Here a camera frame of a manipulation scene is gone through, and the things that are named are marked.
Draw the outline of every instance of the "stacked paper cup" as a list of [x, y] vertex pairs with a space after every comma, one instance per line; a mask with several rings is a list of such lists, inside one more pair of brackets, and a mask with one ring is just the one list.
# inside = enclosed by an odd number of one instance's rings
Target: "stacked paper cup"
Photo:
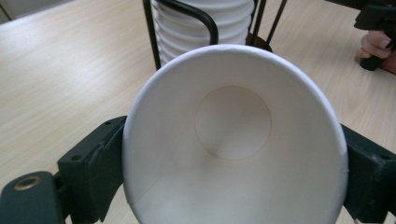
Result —
[[[244, 45], [253, 0], [179, 0], [207, 13], [219, 30], [219, 44]], [[209, 45], [207, 28], [198, 20], [151, 0], [162, 65], [177, 56]]]

